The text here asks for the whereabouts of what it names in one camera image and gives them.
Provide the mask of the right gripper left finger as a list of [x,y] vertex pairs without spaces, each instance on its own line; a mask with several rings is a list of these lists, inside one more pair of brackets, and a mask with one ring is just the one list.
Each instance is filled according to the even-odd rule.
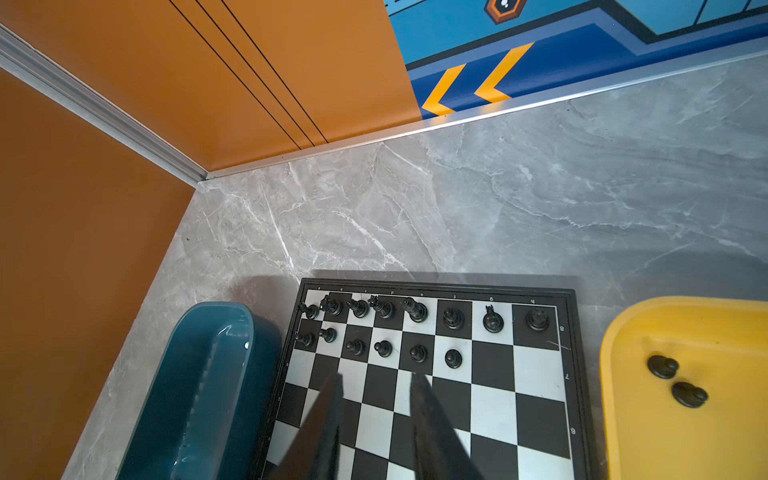
[[343,418],[343,377],[328,377],[270,479],[336,479]]

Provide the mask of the black chess piece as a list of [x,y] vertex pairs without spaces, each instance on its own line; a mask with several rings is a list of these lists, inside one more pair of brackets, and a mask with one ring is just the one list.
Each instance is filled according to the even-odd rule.
[[455,307],[448,307],[442,314],[443,324],[450,330],[461,330],[464,326],[465,319],[462,311]]

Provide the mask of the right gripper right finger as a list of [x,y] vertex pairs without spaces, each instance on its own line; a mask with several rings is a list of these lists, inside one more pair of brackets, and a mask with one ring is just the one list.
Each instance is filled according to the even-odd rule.
[[411,376],[410,417],[416,479],[483,479],[429,381],[420,373]]

